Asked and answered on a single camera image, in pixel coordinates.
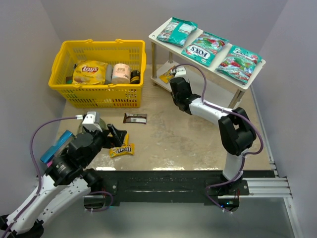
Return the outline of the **teal candy bag back side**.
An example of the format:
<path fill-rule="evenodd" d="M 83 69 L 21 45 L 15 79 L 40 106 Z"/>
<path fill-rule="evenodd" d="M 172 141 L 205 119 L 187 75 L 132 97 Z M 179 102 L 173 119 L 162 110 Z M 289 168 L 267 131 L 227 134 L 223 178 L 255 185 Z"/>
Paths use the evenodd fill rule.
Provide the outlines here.
<path fill-rule="evenodd" d="M 198 24 L 172 17 L 170 22 L 158 34 L 157 39 L 179 47 L 183 47 L 189 35 L 198 28 Z"/>

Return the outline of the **Fox's mint blossom candy bag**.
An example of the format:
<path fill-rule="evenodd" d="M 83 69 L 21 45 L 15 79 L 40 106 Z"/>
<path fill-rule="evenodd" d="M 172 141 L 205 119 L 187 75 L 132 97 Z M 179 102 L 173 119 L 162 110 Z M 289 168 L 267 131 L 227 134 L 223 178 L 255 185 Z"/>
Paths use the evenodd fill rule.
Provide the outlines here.
<path fill-rule="evenodd" d="M 228 39 L 203 31 L 181 54 L 204 66 L 210 66 L 216 55 L 228 43 Z"/>

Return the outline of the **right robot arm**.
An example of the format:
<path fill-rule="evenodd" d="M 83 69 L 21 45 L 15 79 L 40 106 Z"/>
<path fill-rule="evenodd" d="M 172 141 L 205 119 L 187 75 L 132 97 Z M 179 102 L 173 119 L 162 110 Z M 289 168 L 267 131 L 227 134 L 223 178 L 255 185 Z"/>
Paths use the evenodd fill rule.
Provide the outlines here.
<path fill-rule="evenodd" d="M 181 111 L 218 125 L 222 145 L 227 151 L 222 171 L 224 178 L 221 183 L 209 185 L 208 188 L 225 186 L 238 180 L 243 174 L 245 156 L 257 137 L 245 111 L 242 108 L 220 108 L 202 101 L 202 97 L 192 93 L 190 83 L 182 77 L 172 79 L 170 86 L 173 102 Z"/>

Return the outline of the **brown chocolate bar wrapper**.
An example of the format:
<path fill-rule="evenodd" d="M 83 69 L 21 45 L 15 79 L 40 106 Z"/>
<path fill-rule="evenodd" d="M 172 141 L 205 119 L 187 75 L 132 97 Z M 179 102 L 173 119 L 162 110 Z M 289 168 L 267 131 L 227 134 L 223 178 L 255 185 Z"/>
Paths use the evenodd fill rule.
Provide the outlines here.
<path fill-rule="evenodd" d="M 147 123 L 147 114 L 129 114 L 125 113 L 123 123 Z"/>

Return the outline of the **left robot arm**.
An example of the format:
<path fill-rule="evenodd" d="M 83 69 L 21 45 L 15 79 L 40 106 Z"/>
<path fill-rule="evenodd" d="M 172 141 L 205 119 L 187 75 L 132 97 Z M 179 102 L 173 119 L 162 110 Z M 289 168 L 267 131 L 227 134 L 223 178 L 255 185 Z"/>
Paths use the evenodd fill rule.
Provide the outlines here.
<path fill-rule="evenodd" d="M 122 146 L 125 130 L 113 124 L 74 135 L 67 130 L 41 158 L 47 164 L 39 184 L 29 197 L 9 215 L 0 218 L 3 237 L 39 238 L 44 224 L 77 199 L 103 192 L 103 179 L 87 166 L 102 149 Z"/>

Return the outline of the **yellow M&M's bag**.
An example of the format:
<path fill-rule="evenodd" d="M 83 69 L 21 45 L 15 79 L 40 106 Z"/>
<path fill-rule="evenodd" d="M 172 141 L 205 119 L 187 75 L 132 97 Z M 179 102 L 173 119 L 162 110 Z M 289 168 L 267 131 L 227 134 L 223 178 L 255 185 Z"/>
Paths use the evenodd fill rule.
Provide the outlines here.
<path fill-rule="evenodd" d="M 123 139 L 123 145 L 129 144 L 129 134 L 126 133 Z"/>
<path fill-rule="evenodd" d="M 109 149 L 109 156 L 111 158 L 122 155 L 134 155 L 134 143 Z"/>
<path fill-rule="evenodd" d="M 176 68 L 171 67 L 167 72 L 163 73 L 159 79 L 164 82 L 165 84 L 168 84 L 171 79 L 175 77 L 176 74 Z"/>

